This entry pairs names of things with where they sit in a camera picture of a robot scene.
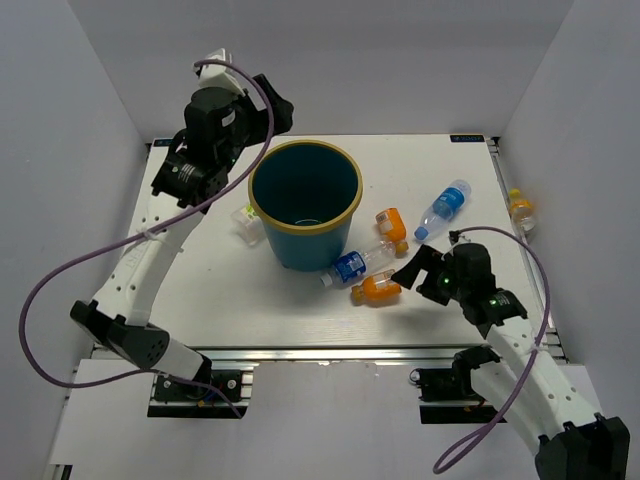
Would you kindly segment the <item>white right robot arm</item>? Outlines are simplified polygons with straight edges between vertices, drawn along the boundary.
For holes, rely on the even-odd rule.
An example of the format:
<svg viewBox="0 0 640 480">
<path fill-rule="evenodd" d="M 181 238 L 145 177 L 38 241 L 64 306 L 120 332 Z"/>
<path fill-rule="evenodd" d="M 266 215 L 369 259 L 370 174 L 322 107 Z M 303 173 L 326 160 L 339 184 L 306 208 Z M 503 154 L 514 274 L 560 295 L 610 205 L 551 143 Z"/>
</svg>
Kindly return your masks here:
<svg viewBox="0 0 640 480">
<path fill-rule="evenodd" d="M 458 244 L 441 253 L 423 245 L 393 274 L 395 283 L 416 287 L 423 297 L 455 301 L 484 344 L 459 352 L 451 384 L 461 397 L 480 396 L 518 433 L 534 456 L 541 479 L 622 479 L 630 432 L 586 400 L 549 352 L 540 347 L 527 311 L 497 286 L 487 249 Z"/>
</svg>

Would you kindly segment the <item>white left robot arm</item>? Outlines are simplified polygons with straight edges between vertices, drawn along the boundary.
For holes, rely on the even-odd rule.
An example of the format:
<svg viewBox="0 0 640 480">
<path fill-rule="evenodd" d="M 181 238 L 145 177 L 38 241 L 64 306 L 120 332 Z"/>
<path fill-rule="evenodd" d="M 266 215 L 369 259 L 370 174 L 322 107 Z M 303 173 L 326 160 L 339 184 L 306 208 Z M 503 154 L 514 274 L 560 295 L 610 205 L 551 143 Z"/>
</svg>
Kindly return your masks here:
<svg viewBox="0 0 640 480">
<path fill-rule="evenodd" d="M 247 91 L 215 81 L 192 95 L 186 126 L 171 140 L 151 183 L 138 224 L 141 238 L 124 250 L 93 298 L 71 309 L 72 319 L 96 342 L 140 369 L 177 377 L 177 387 L 191 399 L 209 392 L 211 362 L 151 324 L 151 310 L 184 242 L 206 215 L 206 201 L 227 186 L 242 151 L 264 142 L 269 132 L 292 127 L 292 103 L 264 75 L 253 79 L 268 101 L 263 110 Z"/>
</svg>

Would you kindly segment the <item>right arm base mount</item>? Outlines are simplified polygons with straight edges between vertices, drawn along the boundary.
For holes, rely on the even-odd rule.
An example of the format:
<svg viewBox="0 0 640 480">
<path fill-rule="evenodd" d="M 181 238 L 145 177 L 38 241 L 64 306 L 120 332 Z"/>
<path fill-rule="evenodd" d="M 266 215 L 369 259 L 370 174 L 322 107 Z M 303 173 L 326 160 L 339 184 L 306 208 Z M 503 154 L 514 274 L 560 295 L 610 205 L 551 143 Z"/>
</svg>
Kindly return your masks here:
<svg viewBox="0 0 640 480">
<path fill-rule="evenodd" d="M 481 396 L 463 390 L 452 368 L 416 368 L 409 374 L 409 383 L 419 390 L 423 425 L 482 425 L 496 414 Z"/>
</svg>

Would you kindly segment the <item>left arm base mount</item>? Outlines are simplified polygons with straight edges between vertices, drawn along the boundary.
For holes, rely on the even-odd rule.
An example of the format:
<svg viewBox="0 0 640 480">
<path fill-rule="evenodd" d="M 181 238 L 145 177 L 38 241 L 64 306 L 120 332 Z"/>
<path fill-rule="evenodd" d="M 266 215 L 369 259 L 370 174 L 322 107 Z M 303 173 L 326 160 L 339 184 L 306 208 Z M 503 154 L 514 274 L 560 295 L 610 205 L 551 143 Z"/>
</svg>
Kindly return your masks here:
<svg viewBox="0 0 640 480">
<path fill-rule="evenodd" d="M 240 419 L 246 413 L 253 372 L 214 369 L 210 384 L 219 393 L 157 376 L 150 392 L 147 416 L 169 419 Z"/>
</svg>

